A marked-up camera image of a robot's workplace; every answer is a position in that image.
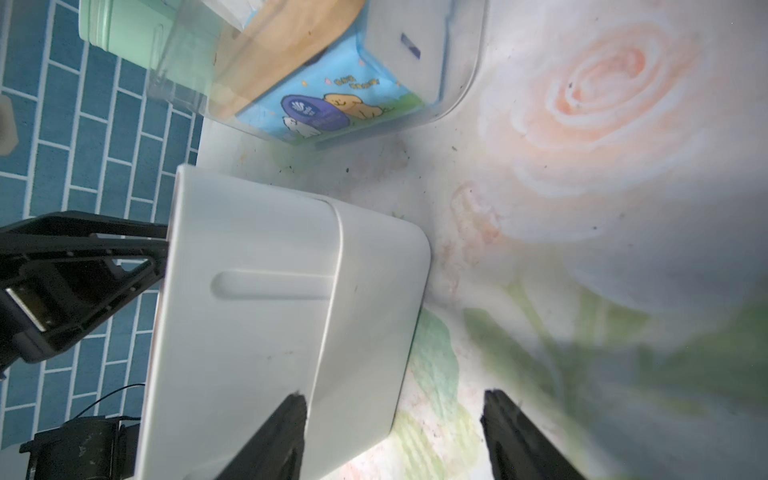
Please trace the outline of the clear plastic tissue box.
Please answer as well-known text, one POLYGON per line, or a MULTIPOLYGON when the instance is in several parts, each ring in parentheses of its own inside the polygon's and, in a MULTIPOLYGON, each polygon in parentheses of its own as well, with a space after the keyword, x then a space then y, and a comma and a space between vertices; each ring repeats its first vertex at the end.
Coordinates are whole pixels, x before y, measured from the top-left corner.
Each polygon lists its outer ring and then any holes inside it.
POLYGON ((483 1, 183 1, 148 92, 291 145, 434 121, 478 64, 483 1))

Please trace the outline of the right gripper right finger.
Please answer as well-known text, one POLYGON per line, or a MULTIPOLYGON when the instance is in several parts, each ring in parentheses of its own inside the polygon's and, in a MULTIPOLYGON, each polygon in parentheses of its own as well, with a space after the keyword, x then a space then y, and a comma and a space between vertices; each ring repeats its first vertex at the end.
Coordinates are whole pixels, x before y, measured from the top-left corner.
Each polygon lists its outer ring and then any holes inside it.
POLYGON ((485 391, 481 425, 494 479, 585 479, 504 391, 485 391))

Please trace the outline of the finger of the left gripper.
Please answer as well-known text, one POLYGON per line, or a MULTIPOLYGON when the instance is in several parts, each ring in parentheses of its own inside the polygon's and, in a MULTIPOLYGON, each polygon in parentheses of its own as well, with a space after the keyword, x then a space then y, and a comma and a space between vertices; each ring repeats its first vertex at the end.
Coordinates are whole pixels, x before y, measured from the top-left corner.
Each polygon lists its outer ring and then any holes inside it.
POLYGON ((166 263, 34 261, 1 278, 1 370, 63 354, 165 276, 166 263))
POLYGON ((140 260, 132 272, 150 286, 165 277, 168 227, 92 213, 45 214, 1 228, 1 286, 21 281, 24 269, 37 263, 102 261, 120 278, 115 259, 140 260))

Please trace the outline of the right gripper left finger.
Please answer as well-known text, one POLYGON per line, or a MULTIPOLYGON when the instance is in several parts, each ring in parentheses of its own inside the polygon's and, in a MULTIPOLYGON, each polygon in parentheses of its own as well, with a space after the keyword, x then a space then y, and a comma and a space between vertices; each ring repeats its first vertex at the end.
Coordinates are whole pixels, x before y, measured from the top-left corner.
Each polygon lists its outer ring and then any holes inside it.
POLYGON ((299 480, 307 403, 288 395, 216 477, 217 480, 299 480))

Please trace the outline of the white plastic box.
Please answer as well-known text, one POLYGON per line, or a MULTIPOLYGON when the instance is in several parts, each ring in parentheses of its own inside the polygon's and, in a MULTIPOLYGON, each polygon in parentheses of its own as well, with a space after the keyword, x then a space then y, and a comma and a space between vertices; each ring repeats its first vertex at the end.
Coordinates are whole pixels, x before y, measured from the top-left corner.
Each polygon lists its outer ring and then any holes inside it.
POLYGON ((418 226, 184 165, 168 240, 138 478, 214 478, 291 394, 304 479, 388 436, 430 268, 418 226))

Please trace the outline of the bamboo lid with slot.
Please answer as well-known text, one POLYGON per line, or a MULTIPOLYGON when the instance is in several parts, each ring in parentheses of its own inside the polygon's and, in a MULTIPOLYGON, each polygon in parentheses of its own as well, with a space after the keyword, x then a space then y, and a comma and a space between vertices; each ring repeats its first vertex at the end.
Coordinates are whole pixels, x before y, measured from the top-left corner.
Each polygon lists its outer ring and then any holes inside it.
POLYGON ((239 33, 219 36, 208 110, 228 121, 336 41, 363 1, 268 1, 239 33))

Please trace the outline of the blue tissue pack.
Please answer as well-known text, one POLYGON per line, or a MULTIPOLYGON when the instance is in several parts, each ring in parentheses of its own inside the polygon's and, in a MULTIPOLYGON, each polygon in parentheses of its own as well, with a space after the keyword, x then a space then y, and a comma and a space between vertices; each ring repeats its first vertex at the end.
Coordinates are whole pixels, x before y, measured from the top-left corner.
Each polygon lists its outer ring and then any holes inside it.
MULTIPOLYGON (((266 2, 253 7, 239 26, 227 27, 243 31, 266 2)), ((437 103, 452 2, 363 2, 358 17, 336 41, 221 122, 299 145, 437 103)))

